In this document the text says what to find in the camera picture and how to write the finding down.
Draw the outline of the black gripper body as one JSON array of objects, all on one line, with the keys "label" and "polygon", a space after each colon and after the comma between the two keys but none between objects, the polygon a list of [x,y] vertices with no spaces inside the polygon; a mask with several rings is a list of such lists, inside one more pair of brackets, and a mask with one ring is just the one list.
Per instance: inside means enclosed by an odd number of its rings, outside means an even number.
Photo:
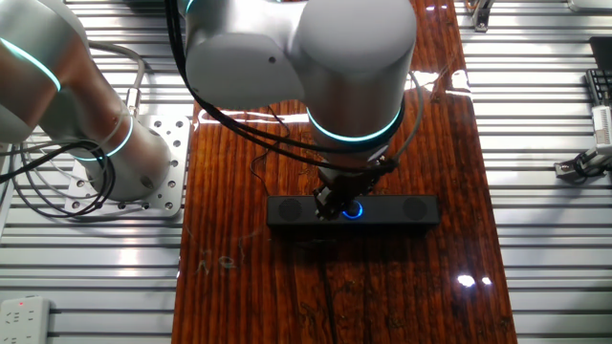
[{"label": "black gripper body", "polygon": [[355,199],[370,193],[385,175],[384,166],[346,167],[325,163],[318,168],[320,199]]}]

